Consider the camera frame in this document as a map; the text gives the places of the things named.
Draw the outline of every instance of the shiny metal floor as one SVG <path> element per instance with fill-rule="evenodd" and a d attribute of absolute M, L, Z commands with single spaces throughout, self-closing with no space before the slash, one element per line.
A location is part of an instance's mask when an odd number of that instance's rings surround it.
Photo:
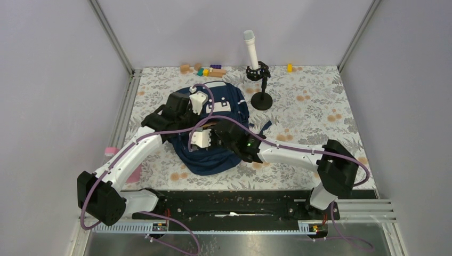
<path fill-rule="evenodd" d="M 331 241 L 320 239 L 314 243 L 306 241 L 306 236 L 298 235 L 198 235 L 202 247 L 200 255 L 390 255 L 383 229 L 378 223 L 345 224 L 341 228 L 346 236 L 356 236 L 371 242 L 376 248 L 375 252 L 360 251 L 341 239 Z M 335 230 L 329 230 L 328 236 L 336 235 Z M 196 251 L 196 244 L 190 235 L 165 235 L 160 239 L 184 250 Z M 357 243 L 360 246 L 366 246 L 359 241 Z M 91 233 L 85 255 L 180 256 L 184 254 L 158 243 L 150 243 L 149 239 L 144 239 L 144 235 Z"/>

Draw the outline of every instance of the black stand base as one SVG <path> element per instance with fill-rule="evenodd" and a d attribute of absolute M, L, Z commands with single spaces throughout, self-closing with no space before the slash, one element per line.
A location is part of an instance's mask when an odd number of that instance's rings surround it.
<path fill-rule="evenodd" d="M 273 99 L 266 92 L 263 93 L 263 97 L 262 92 L 258 92 L 251 98 L 251 105 L 257 110 L 264 111 L 271 108 L 273 105 Z"/>

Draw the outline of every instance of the black metal base plate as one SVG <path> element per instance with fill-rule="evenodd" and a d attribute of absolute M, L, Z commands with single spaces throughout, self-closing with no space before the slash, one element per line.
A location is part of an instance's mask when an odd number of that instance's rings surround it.
<path fill-rule="evenodd" d="M 261 111 L 271 108 L 271 106 L 273 105 L 273 99 L 271 98 L 271 96 L 266 92 L 264 92 L 263 99 L 261 99 L 261 96 L 262 92 L 255 93 L 253 95 L 253 97 L 251 98 L 251 105 L 253 106 L 253 108 Z"/>
<path fill-rule="evenodd" d="M 298 220 L 318 220 L 323 216 L 312 216 L 305 210 L 304 200 L 309 190 L 269 191 L 153 191 L 158 197 L 157 214 L 170 210 L 175 218 L 196 231 L 256 231 L 298 230 Z M 373 190 L 353 190 L 353 199 L 374 199 Z M 241 216 L 215 217 L 218 214 L 235 212 Z M 323 211 L 330 220 L 330 209 Z M 133 219 L 155 219 L 134 213 Z M 339 220 L 339 211 L 334 213 Z M 171 225 L 170 231 L 184 231 L 179 225 Z"/>

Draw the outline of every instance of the metal frame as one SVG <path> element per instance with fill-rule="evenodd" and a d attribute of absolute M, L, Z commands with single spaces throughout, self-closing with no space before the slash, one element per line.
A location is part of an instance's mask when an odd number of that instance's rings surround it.
<path fill-rule="evenodd" d="M 344 56 L 342 57 L 341 61 L 337 65 L 337 69 L 339 70 L 339 73 L 342 72 L 344 69 L 345 64 L 347 63 L 351 53 L 353 52 L 356 44 L 358 43 L 359 39 L 361 38 L 362 33 L 366 29 L 367 25 L 369 24 L 370 19 L 374 15 L 375 11 L 377 10 L 378 6 L 380 5 L 382 0 L 373 0 L 369 9 L 366 12 L 366 15 L 364 15 L 363 20 L 361 21 L 361 24 L 358 27 L 358 30 L 356 31 L 355 35 L 352 38 L 352 41 L 350 42 L 349 47 L 345 51 Z"/>
<path fill-rule="evenodd" d="M 110 147 L 121 148 L 124 144 L 128 123 L 132 114 L 133 104 L 135 103 L 136 92 L 138 91 L 142 73 L 142 69 L 134 71 L 127 90 L 124 93 L 119 114 L 115 121 L 115 128 L 110 138 Z"/>
<path fill-rule="evenodd" d="M 388 243 L 392 256 L 406 256 L 406 248 L 401 240 L 400 231 L 398 228 L 396 215 L 392 209 L 391 202 L 387 199 L 339 199 L 337 200 L 337 205 L 341 213 L 341 219 L 337 223 L 380 223 L 384 230 L 384 235 Z M 91 225 L 96 220 L 93 217 L 88 217 L 85 222 Z M 135 234 L 147 234 L 149 233 L 147 229 L 143 228 L 150 222 L 162 222 L 161 220 L 132 220 L 128 217 L 123 217 L 118 222 L 121 226 L 135 227 L 136 231 L 132 229 L 121 229 L 118 228 L 107 228 L 99 225 L 100 232 L 109 233 L 135 233 Z M 303 224 L 309 224 L 312 222 L 301 221 Z M 85 231 L 80 226 L 76 229 L 75 236 L 73 239 L 72 248 L 68 255 L 72 256 L 82 256 L 87 247 L 88 238 L 91 232 Z M 172 234 L 188 234 L 186 231 L 173 231 Z M 243 231 L 194 231 L 194 234 L 208 234 L 208 235 L 254 235 L 254 234 L 281 234 L 281 235 L 296 235 L 297 231 L 258 231 L 258 232 L 243 232 Z"/>
<path fill-rule="evenodd" d="M 127 55 L 124 52 L 124 49 L 122 48 L 121 44 L 118 41 L 118 38 L 116 37 L 115 33 L 113 32 L 110 23 L 107 20 L 107 17 L 105 17 L 105 14 L 102 11 L 102 8 L 100 7 L 100 4 L 97 0 L 88 0 L 91 7 L 93 8 L 94 13 L 98 17 L 103 30 L 105 33 L 107 33 L 108 38 L 110 39 L 110 42 L 115 49 L 115 51 L 118 53 L 119 58 L 121 59 L 121 62 L 124 65 L 124 68 L 127 70 L 127 72 L 132 75 L 133 74 L 133 67 L 130 63 Z"/>

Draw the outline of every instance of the microphone stand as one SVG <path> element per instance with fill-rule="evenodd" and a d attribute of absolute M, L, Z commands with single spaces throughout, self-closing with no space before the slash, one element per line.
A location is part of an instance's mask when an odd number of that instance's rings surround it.
<path fill-rule="evenodd" d="M 253 70 L 250 69 L 249 66 L 246 68 L 246 77 L 253 82 L 262 79 L 262 91 L 256 92 L 253 97 L 251 97 L 251 105 L 257 110 L 264 111 L 273 105 L 273 99 L 268 93 L 265 92 L 265 89 L 267 88 L 267 80 L 271 76 L 268 66 L 264 62 L 259 61 L 258 64 L 258 69 Z"/>

